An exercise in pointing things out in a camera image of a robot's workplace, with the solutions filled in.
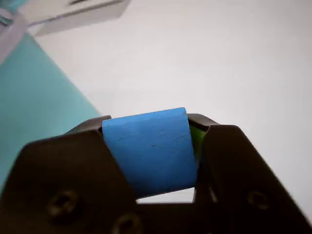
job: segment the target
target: screw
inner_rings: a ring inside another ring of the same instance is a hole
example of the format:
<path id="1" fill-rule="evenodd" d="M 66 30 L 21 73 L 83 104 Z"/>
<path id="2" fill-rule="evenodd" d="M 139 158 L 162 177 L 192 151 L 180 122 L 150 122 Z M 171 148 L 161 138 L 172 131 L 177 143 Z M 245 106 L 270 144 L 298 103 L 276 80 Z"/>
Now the screw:
<path id="1" fill-rule="evenodd" d="M 247 202 L 259 210 L 267 210 L 270 207 L 270 200 L 268 197 L 264 193 L 256 190 L 248 192 Z"/>
<path id="2" fill-rule="evenodd" d="M 78 206 L 78 195 L 71 190 L 57 193 L 47 204 L 47 213 L 53 221 L 69 221 Z"/>
<path id="3" fill-rule="evenodd" d="M 134 213 L 122 215 L 114 224 L 112 234 L 142 234 L 143 225 L 139 216 Z"/>

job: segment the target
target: white background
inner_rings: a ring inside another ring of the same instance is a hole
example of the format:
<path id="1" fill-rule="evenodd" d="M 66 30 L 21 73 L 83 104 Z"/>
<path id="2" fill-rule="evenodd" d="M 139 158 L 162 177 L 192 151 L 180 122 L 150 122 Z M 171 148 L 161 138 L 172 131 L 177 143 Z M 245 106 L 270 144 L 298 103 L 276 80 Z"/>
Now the white background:
<path id="1" fill-rule="evenodd" d="M 312 1 L 133 0 L 37 40 L 103 115 L 238 125 L 312 220 Z"/>

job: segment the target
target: green object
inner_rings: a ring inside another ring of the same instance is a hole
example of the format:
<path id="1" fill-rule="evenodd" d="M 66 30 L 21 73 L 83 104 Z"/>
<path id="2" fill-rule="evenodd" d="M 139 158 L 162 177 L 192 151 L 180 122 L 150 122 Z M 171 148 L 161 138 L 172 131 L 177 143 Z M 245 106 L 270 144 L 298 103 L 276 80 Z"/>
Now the green object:
<path id="1" fill-rule="evenodd" d="M 199 162 L 201 156 L 201 145 L 206 132 L 190 125 L 193 150 L 196 162 Z"/>

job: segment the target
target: turquoise surface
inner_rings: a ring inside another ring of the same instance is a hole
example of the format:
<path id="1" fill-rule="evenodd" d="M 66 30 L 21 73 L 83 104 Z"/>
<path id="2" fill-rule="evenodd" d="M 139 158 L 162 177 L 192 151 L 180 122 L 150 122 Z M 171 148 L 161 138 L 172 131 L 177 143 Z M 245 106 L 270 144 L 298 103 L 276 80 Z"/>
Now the turquoise surface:
<path id="1" fill-rule="evenodd" d="M 0 65 L 0 192 L 23 145 L 63 134 L 98 116 L 91 103 L 25 34 Z"/>
<path id="2" fill-rule="evenodd" d="M 10 12 L 16 12 L 27 0 L 0 0 L 0 8 L 4 8 Z"/>
<path id="3" fill-rule="evenodd" d="M 137 198 L 195 186 L 185 108 L 103 121 L 104 141 Z"/>

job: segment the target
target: blue foam block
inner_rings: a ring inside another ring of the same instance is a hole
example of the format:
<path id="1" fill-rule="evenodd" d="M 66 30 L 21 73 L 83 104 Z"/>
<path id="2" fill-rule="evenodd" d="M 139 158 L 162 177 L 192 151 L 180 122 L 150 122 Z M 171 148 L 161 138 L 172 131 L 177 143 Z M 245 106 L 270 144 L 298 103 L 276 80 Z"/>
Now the blue foam block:
<path id="1" fill-rule="evenodd" d="M 195 162 L 185 108 L 103 121 L 104 141 L 137 197 L 195 185 Z"/>

